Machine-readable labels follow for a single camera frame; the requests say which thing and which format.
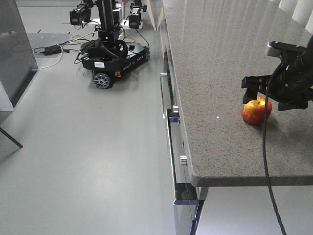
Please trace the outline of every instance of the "white cable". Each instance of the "white cable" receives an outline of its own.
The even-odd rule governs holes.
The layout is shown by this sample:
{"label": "white cable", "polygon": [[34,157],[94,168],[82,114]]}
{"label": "white cable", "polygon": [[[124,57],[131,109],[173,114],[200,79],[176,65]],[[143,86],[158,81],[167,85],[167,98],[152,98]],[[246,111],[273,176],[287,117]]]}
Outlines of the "white cable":
{"label": "white cable", "polygon": [[53,65],[44,66],[44,67],[38,68],[38,69],[33,70],[33,71],[38,71],[38,70],[42,70],[42,69],[46,69],[46,68],[52,67],[52,66],[58,64],[61,61],[61,58],[62,58],[62,55],[63,55],[63,47],[61,47],[59,44],[57,44],[57,45],[61,48],[61,55],[60,55],[58,61],[56,63],[54,63]]}

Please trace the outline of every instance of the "black cable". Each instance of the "black cable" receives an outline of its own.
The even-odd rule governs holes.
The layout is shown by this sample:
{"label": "black cable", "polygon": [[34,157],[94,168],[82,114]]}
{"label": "black cable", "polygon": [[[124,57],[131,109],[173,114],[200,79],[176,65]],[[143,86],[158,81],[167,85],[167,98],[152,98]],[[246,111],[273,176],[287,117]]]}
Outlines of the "black cable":
{"label": "black cable", "polygon": [[277,221],[278,221],[278,224],[280,226],[280,229],[282,231],[282,234],[283,235],[287,235],[286,231],[285,231],[285,228],[284,228],[284,225],[283,225],[283,222],[281,220],[281,217],[279,215],[279,211],[278,211],[278,208],[277,208],[277,204],[276,204],[276,201],[275,201],[275,198],[274,198],[274,194],[273,194],[273,190],[272,190],[272,186],[271,186],[271,183],[270,183],[270,178],[269,178],[269,173],[268,173],[268,163],[267,163],[267,157],[266,157],[266,146],[265,146],[265,143],[266,143],[266,124],[267,124],[267,115],[268,115],[268,95],[269,95],[269,87],[270,87],[270,84],[272,82],[272,79],[273,77],[276,75],[277,71],[282,67],[282,64],[280,64],[275,72],[270,76],[269,78],[269,81],[268,81],[268,88],[266,90],[266,96],[265,96],[265,114],[264,114],[264,123],[263,123],[263,126],[262,126],[262,150],[263,150],[263,162],[264,162],[264,170],[265,170],[265,176],[266,176],[266,181],[267,181],[267,185],[268,185],[268,191],[269,191],[269,195],[270,195],[270,199],[272,201],[272,204],[273,204],[273,207],[274,207],[274,211],[275,211],[275,214],[276,214],[276,218],[277,218]]}
{"label": "black cable", "polygon": [[146,43],[148,44],[148,50],[150,50],[150,45],[148,43],[148,41],[138,32],[138,30],[135,28],[136,32],[146,41]]}

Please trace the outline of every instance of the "sticker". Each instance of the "sticker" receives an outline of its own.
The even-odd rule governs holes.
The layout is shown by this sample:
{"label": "sticker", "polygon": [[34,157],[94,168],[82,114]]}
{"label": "sticker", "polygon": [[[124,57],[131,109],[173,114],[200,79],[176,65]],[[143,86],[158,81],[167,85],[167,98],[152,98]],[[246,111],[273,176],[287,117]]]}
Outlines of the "sticker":
{"label": "sticker", "polygon": [[115,71],[115,76],[121,77],[121,76],[122,76],[122,75],[121,75],[121,71],[120,71],[120,70]]}
{"label": "sticker", "polygon": [[104,68],[104,63],[103,62],[94,62],[94,66],[96,68]]}

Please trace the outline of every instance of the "power adapter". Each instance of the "power adapter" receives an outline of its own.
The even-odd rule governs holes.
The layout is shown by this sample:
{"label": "power adapter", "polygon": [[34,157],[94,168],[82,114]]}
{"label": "power adapter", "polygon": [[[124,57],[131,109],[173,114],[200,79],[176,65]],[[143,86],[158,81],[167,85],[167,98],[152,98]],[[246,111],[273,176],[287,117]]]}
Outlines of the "power adapter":
{"label": "power adapter", "polygon": [[50,47],[45,47],[44,49],[45,49],[43,51],[44,55],[53,55],[53,54],[59,54],[62,52],[61,46],[58,44],[50,46]]}

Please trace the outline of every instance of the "caster wheel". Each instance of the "caster wheel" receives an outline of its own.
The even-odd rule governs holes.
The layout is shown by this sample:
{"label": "caster wheel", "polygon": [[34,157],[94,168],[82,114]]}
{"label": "caster wheel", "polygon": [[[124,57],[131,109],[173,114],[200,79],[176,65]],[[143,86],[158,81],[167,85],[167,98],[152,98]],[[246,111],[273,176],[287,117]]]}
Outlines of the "caster wheel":
{"label": "caster wheel", "polygon": [[97,88],[107,89],[111,85],[111,79],[104,73],[97,73],[93,78],[93,83]]}

